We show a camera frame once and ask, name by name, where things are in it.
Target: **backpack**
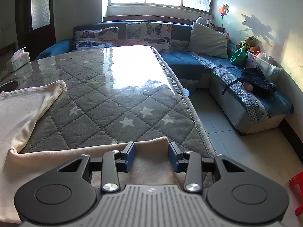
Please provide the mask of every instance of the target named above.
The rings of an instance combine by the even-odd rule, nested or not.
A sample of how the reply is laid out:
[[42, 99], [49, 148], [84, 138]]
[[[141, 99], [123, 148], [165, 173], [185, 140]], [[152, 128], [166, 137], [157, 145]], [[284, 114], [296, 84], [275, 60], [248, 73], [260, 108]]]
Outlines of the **backpack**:
[[277, 87], [273, 83], [269, 82], [266, 77], [264, 76], [261, 69], [257, 67], [246, 67], [242, 70], [241, 77], [237, 78], [236, 80], [230, 82], [225, 89], [222, 92], [222, 95], [224, 95], [225, 91], [230, 87], [231, 85], [241, 82], [242, 84], [245, 82], [249, 82], [254, 86], [253, 93], [258, 96], [270, 96], [272, 95]]

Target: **brown wooden door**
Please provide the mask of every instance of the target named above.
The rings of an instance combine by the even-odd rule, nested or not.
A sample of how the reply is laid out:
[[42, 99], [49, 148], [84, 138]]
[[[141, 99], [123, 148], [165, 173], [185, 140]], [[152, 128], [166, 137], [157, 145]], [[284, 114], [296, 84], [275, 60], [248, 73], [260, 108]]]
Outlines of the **brown wooden door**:
[[19, 48], [31, 60], [56, 43], [53, 0], [16, 0], [15, 13]]

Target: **frosted glass door panel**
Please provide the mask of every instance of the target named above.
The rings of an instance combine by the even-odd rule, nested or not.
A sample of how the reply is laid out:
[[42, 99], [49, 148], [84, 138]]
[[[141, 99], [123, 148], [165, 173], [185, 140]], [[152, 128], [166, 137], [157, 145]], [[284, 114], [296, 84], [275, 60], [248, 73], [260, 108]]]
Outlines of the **frosted glass door panel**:
[[31, 24], [33, 30], [50, 23], [49, 0], [31, 0]]

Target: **window frame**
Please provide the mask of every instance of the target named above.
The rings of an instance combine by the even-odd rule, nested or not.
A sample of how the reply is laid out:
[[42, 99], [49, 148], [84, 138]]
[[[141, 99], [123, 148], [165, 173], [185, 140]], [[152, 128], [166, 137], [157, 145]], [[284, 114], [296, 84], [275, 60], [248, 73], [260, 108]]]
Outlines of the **window frame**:
[[209, 12], [191, 8], [191, 7], [185, 7], [183, 6], [183, 0], [181, 0], [180, 6], [174, 6], [174, 5], [166, 5], [166, 4], [159, 4], [159, 3], [147, 3], [146, 0], [143, 3], [112, 3], [112, 0], [109, 0], [109, 6], [116, 6], [116, 5], [152, 5], [152, 6], [165, 6], [165, 7], [173, 7], [173, 8], [180, 8], [185, 10], [191, 10], [199, 13], [204, 13], [208, 15], [212, 15], [212, 8], [213, 8], [213, 0], [210, 0], [210, 6], [209, 6]]

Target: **floor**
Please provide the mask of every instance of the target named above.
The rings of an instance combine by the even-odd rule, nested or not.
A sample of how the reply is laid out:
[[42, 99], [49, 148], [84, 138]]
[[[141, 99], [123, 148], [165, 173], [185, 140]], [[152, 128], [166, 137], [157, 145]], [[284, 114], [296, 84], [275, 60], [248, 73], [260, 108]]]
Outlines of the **floor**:
[[288, 186], [289, 179], [303, 171], [303, 165], [282, 132], [276, 128], [240, 136], [207, 89], [197, 89], [189, 97], [216, 152], [283, 186], [290, 204], [282, 223], [287, 227], [303, 227], [303, 216], [294, 214], [303, 200], [295, 197], [299, 193], [297, 188], [291, 191]]

